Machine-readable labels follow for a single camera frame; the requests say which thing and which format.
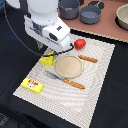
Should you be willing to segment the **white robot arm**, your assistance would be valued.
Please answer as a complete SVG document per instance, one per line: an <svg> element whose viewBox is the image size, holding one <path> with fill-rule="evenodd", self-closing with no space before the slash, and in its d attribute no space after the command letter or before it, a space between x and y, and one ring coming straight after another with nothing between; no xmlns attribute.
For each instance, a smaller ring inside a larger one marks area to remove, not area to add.
<svg viewBox="0 0 128 128"><path fill-rule="evenodd" d="M70 28L58 17L58 0L6 0L24 16L26 33L56 52L70 48Z"/></svg>

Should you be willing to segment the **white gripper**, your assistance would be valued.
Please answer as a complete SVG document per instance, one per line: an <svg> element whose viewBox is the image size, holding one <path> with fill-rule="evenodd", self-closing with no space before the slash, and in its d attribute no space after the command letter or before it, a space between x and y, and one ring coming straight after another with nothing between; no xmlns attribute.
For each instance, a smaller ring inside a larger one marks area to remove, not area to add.
<svg viewBox="0 0 128 128"><path fill-rule="evenodd" d="M26 33L35 40L56 52L65 51L70 48L70 28L61 19L58 19L55 24L48 26L34 25L27 16L24 19Z"/></svg>

